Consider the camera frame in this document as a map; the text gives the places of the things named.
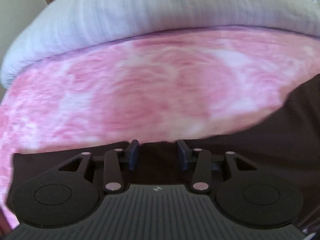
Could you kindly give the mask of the dark brown shirt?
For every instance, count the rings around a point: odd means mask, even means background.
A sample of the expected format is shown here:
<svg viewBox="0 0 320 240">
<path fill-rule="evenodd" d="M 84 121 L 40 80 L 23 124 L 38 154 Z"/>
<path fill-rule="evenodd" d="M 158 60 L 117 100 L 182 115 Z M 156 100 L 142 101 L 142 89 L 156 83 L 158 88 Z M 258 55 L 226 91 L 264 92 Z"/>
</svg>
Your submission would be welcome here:
<svg viewBox="0 0 320 240">
<path fill-rule="evenodd" d="M 319 76 L 241 132 L 184 140 L 212 154 L 212 189 L 192 192 L 176 142 L 139 142 L 121 192 L 104 191 L 104 155 L 129 142 L 16 153 L 8 239 L 319 238 Z"/>
</svg>

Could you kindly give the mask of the pink rose blanket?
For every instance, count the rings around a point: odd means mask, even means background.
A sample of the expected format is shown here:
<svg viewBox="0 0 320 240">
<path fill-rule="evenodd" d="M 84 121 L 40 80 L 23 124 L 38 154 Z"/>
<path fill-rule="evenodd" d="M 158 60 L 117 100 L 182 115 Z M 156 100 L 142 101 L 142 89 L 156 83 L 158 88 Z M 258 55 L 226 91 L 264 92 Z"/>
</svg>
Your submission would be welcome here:
<svg viewBox="0 0 320 240">
<path fill-rule="evenodd" d="M 264 28 L 170 31 L 25 68 L 1 102 L 1 210 L 15 153 L 240 131 L 319 73 L 319 39 Z"/>
</svg>

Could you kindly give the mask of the white striped duvet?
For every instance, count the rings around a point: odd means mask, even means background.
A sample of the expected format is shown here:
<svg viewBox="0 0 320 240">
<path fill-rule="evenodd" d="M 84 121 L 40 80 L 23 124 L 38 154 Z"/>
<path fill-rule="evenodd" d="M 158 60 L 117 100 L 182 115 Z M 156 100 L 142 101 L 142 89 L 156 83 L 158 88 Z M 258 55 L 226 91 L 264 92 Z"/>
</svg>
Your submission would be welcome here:
<svg viewBox="0 0 320 240">
<path fill-rule="evenodd" d="M 54 0 L 12 42 L 3 87 L 45 58 L 158 31 L 249 25 L 319 36 L 319 0 Z"/>
</svg>

